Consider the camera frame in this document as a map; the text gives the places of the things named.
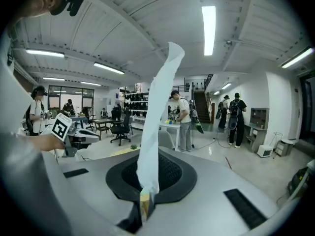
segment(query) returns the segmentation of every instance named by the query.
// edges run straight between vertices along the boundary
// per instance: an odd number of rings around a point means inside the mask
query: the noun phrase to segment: gray floor
[[[278,201],[280,207],[288,198],[286,190],[288,182],[299,169],[306,167],[306,164],[311,161],[309,156],[295,148],[289,156],[279,157],[272,154],[271,157],[260,158],[257,154],[249,152],[245,146],[238,149],[231,147],[227,142],[227,133],[217,133],[215,125],[203,124],[202,126],[205,133],[200,134],[194,130],[193,144],[195,149],[187,153],[216,161],[231,168],[235,173],[264,191],[275,202],[281,197]],[[172,133],[172,130],[169,132],[175,141],[176,134]],[[139,147],[141,135],[142,131],[134,129],[133,135],[128,136],[131,138],[131,143],[122,141],[122,146],[119,147],[119,141],[110,143],[113,138],[110,132],[108,134],[103,132],[100,142],[90,145],[87,149],[79,150],[74,158],[60,157],[59,162],[82,161],[82,157],[96,160],[112,156],[117,152],[124,152],[130,148],[130,145]]]

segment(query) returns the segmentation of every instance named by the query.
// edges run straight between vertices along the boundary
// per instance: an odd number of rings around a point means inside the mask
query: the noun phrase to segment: white paper strip
[[[137,175],[143,189],[152,194],[159,192],[158,185],[158,128],[161,115],[170,96],[175,73],[185,51],[169,42],[167,60],[153,79],[149,91],[146,121],[141,138]]]

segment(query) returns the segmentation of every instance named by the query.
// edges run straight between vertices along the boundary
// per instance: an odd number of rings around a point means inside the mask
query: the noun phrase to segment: fluorescent light
[[[96,83],[90,83],[90,82],[83,82],[81,81],[82,84],[88,84],[88,85],[94,85],[94,86],[101,86],[101,84],[96,84]]]
[[[306,56],[310,55],[314,51],[313,48],[307,49],[305,52],[301,53],[299,56],[291,60],[290,62],[286,63],[285,65],[282,65],[282,68],[288,68],[289,66],[295,64],[296,62],[299,62],[301,59],[305,58]]]
[[[51,81],[64,81],[64,79],[59,78],[49,78],[49,77],[43,77],[44,80],[51,80]]]
[[[46,56],[64,58],[64,53],[50,52],[50,51],[44,51],[44,50],[35,50],[35,49],[25,49],[25,51],[28,54],[37,54],[37,55],[46,55]]]
[[[216,36],[216,7],[201,7],[205,31],[205,56],[212,55]]]
[[[226,89],[227,87],[229,87],[232,83],[227,83],[224,87],[222,87],[222,89]]]
[[[94,63],[94,66],[97,66],[97,67],[100,67],[100,68],[103,68],[103,69],[106,69],[106,70],[112,71],[112,72],[114,72],[114,73],[118,73],[118,74],[125,74],[125,73],[124,73],[124,72],[122,72],[122,71],[116,70],[116,69],[111,68],[111,67],[106,66],[106,65],[102,65],[102,64],[97,63],[97,62],[95,62],[95,63]]]

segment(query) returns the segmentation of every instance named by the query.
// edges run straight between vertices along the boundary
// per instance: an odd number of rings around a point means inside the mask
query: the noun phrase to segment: black rectangular slot
[[[224,194],[250,229],[254,229],[267,220],[266,217],[238,189],[224,191]]]
[[[69,177],[75,177],[75,176],[78,176],[87,172],[89,172],[87,169],[78,169],[74,171],[65,172],[63,175],[65,176],[65,178],[69,178]]]

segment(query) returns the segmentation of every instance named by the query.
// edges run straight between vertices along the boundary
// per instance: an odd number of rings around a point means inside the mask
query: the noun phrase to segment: white chair
[[[164,130],[158,131],[158,145],[169,149],[174,149],[174,143],[170,133]]]

